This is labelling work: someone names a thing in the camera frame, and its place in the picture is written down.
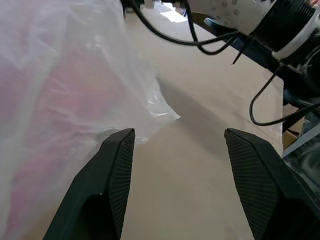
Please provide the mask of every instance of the table surface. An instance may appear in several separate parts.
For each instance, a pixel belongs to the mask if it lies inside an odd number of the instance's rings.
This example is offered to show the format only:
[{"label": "table surface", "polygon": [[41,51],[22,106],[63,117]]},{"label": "table surface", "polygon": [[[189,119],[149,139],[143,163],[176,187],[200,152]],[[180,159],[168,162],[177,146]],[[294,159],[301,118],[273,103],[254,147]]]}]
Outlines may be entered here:
[{"label": "table surface", "polygon": [[[191,40],[187,22],[170,22],[160,15],[169,9],[156,8],[143,12],[160,31]],[[281,126],[257,127],[248,113],[252,97],[271,73],[246,56],[232,65],[238,53],[232,47],[207,56],[158,38],[135,14],[125,21],[132,45],[155,68],[167,103],[181,118],[135,148],[122,240],[253,240],[224,131],[256,134],[282,154]],[[201,40],[213,37],[195,27]],[[282,81],[276,78],[257,101],[256,118],[280,118],[282,94]]]}]

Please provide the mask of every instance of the plastic bag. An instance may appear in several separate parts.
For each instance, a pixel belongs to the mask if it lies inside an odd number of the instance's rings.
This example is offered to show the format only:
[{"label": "plastic bag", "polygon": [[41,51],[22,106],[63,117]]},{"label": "plastic bag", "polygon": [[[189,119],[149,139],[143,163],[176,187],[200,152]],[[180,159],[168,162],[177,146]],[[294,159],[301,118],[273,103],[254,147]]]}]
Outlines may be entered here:
[{"label": "plastic bag", "polygon": [[315,126],[284,150],[283,161],[300,176],[301,182],[305,183],[301,186],[310,197],[317,217],[320,217],[320,123],[318,118],[315,120],[317,124],[310,121],[311,114],[306,116],[304,125]]},{"label": "plastic bag", "polygon": [[178,118],[119,0],[0,1],[0,236],[22,239],[112,132]]}]

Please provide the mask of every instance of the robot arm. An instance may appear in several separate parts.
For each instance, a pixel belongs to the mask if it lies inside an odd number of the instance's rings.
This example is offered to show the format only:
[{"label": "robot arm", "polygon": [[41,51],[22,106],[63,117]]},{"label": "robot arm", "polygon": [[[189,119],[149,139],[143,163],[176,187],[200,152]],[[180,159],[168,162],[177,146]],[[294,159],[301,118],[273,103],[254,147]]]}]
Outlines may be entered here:
[{"label": "robot arm", "polygon": [[193,12],[211,16],[272,51],[320,94],[320,0],[189,0]]}]

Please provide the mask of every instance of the black cable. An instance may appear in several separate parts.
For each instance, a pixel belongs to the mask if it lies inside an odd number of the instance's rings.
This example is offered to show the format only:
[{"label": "black cable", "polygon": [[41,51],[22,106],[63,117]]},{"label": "black cable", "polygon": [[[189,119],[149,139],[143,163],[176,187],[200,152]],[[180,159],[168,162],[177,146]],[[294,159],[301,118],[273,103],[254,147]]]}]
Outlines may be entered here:
[{"label": "black cable", "polygon": [[296,137],[299,136],[299,133],[298,133],[297,131],[293,131],[293,130],[291,130],[290,128],[288,128],[287,131],[288,131],[289,133],[295,135]]},{"label": "black cable", "polygon": [[205,40],[205,41],[184,41],[184,40],[179,40],[179,39],[175,39],[172,38],[166,34],[161,33],[159,30],[157,30],[144,16],[144,14],[141,12],[139,6],[137,5],[137,3],[135,2],[135,0],[128,0],[130,2],[130,5],[133,9],[133,11],[135,12],[135,14],[138,16],[138,18],[140,19],[140,21],[155,35],[157,35],[158,37],[167,40],[171,43],[174,44],[179,44],[179,45],[185,45],[185,46],[203,46],[203,45],[207,45],[207,44],[212,44],[215,42],[219,42],[221,40],[230,38],[230,37],[234,37],[234,36],[238,36],[240,34],[239,31],[234,31],[234,32],[229,32],[226,34],[223,34],[221,36],[218,36],[216,38],[213,39],[209,39],[209,40]]},{"label": "black cable", "polygon": [[249,115],[250,115],[251,121],[255,125],[258,125],[258,126],[270,126],[270,125],[282,123],[284,121],[294,121],[295,119],[301,119],[302,117],[307,115],[309,112],[312,112],[314,109],[320,107],[320,101],[319,101],[318,103],[315,103],[315,104],[313,104],[311,106],[304,107],[304,108],[302,108],[302,109],[300,109],[300,110],[298,110],[298,111],[296,111],[296,112],[294,112],[294,113],[292,113],[292,114],[290,114],[288,116],[280,118],[278,120],[269,121],[269,122],[258,122],[258,121],[256,121],[256,119],[254,117],[254,114],[253,114],[253,108],[254,108],[255,101],[261,95],[261,93],[269,86],[269,84],[275,78],[277,72],[281,69],[281,67],[282,67],[282,65],[276,69],[276,71],[273,73],[273,75],[269,78],[269,80],[265,83],[265,85],[260,89],[260,91],[253,97],[252,101],[250,102]]},{"label": "black cable", "polygon": [[[191,36],[195,42],[198,42],[198,37],[197,37],[195,26],[194,26],[194,20],[192,17],[192,11],[191,11],[191,7],[189,5],[188,0],[184,0],[184,7],[185,7],[185,11],[186,11],[187,18],[188,18],[188,24],[189,24]],[[231,37],[229,40],[227,40],[225,42],[225,44],[221,48],[219,48],[218,50],[215,50],[215,51],[208,51],[208,50],[204,49],[201,45],[198,45],[197,48],[206,55],[211,55],[211,56],[217,55],[217,54],[220,54],[221,52],[223,52],[227,47],[229,47],[230,44],[233,43],[233,41],[235,39],[236,39],[235,36]]]},{"label": "black cable", "polygon": [[242,48],[240,49],[238,55],[235,57],[235,59],[233,60],[232,64],[235,64],[239,58],[241,57],[241,55],[245,52],[246,48],[249,46],[249,44],[252,42],[253,38],[252,37],[249,37],[245,44],[242,46]]}]

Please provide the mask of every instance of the clear plastic bag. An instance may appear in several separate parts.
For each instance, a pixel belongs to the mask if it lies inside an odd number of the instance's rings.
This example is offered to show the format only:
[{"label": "clear plastic bag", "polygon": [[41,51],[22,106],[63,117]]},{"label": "clear plastic bag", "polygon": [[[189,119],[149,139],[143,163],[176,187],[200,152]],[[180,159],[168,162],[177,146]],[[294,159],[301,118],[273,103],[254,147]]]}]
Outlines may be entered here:
[{"label": "clear plastic bag", "polygon": [[119,0],[0,1],[0,236],[22,239],[111,132],[178,118]]}]

